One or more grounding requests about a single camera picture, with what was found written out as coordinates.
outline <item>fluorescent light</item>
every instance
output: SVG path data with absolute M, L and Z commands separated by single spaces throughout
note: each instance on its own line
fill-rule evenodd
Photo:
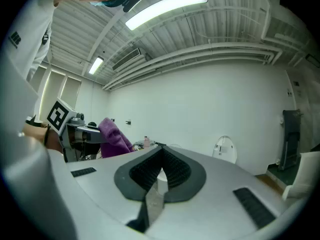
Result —
M 129 19 L 125 24 L 129 29 L 134 30 L 143 23 L 146 23 L 147 21 L 166 12 L 184 6 L 206 3 L 207 1 L 208 0 L 162 0 L 142 10 Z
M 97 58 L 95 59 L 95 62 L 94 62 L 93 65 L 92 65 L 92 67 L 91 67 L 90 70 L 89 70 L 89 74 L 93 75 L 93 74 L 96 72 L 96 70 L 99 68 L 99 66 L 101 65 L 101 63 L 102 63 L 103 61 L 104 61 L 103 58 L 97 57 Z

